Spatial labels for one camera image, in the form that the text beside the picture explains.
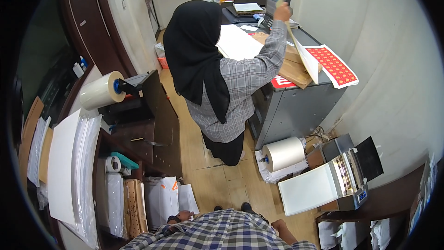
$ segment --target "woman's right hand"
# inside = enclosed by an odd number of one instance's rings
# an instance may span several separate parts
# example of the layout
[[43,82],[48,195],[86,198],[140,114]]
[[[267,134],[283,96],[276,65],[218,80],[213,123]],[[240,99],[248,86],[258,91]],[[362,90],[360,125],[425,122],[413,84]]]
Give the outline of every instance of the woman's right hand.
[[290,19],[290,9],[288,8],[288,2],[283,2],[274,12],[273,19],[286,22]]

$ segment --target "blue roll core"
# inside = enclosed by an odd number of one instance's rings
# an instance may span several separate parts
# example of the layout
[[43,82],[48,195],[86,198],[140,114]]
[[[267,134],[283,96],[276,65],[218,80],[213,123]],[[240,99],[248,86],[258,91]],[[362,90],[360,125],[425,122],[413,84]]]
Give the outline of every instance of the blue roll core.
[[118,79],[114,80],[113,87],[114,87],[114,92],[116,94],[120,94],[122,92],[119,90],[119,80]]

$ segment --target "printer lid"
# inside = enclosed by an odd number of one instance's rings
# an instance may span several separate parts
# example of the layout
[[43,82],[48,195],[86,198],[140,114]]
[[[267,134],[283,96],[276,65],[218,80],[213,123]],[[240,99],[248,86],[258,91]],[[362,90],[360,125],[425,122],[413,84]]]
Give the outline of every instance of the printer lid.
[[363,179],[367,178],[367,181],[370,181],[384,173],[379,154],[371,136],[355,148],[357,152],[353,154]]

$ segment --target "paper roll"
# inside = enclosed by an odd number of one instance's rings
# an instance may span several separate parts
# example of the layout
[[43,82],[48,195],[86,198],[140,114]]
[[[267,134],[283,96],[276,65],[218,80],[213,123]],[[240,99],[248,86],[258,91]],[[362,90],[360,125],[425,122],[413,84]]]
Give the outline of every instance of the paper roll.
[[265,166],[269,172],[276,172],[304,160],[304,147],[297,137],[290,137],[262,147]]
[[83,86],[80,90],[83,108],[92,110],[123,101],[125,92],[118,94],[114,91],[114,81],[119,78],[123,79],[123,76],[115,70]]
[[120,163],[120,159],[118,157],[107,157],[105,167],[107,172],[119,172],[121,168],[122,164]]

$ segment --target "white bottle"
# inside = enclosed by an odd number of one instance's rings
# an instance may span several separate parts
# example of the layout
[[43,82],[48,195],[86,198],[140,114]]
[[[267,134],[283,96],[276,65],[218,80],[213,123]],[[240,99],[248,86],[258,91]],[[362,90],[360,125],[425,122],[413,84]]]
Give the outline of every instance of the white bottle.
[[80,78],[84,74],[83,69],[80,67],[78,63],[74,64],[72,70],[74,71],[75,75],[77,75],[78,78]]
[[85,64],[83,62],[80,64],[80,66],[83,69],[83,71],[86,71],[86,66],[85,66]]

